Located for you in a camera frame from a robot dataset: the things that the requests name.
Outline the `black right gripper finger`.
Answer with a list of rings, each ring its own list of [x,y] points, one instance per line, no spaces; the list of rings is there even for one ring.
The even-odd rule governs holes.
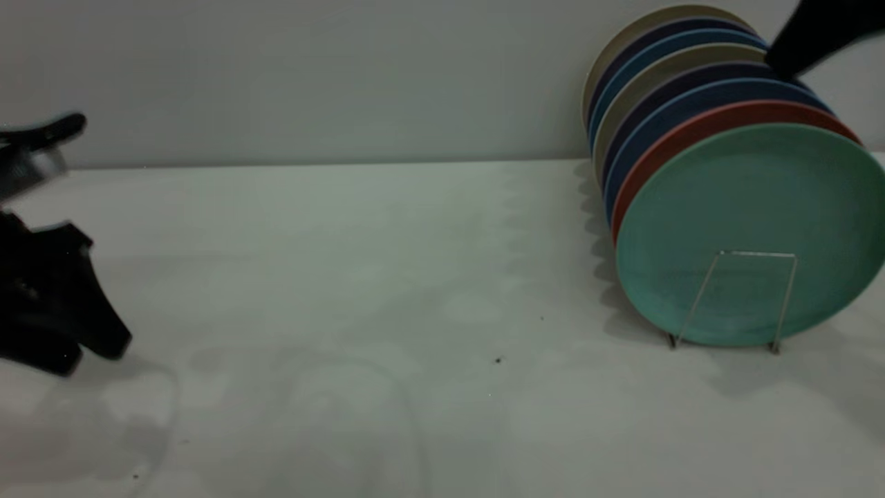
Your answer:
[[[883,32],[883,1],[800,1],[765,54],[765,63],[784,80],[796,79]]]

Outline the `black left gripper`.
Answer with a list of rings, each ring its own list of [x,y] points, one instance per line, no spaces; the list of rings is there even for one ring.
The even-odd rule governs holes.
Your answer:
[[[40,291],[68,324],[69,334],[101,358],[120,360],[132,334],[116,313],[91,261],[91,237],[75,224],[32,231],[14,212],[1,220],[1,357],[17,365],[67,378],[82,350],[54,330],[20,326],[48,315]],[[42,264],[42,258],[48,261]]]

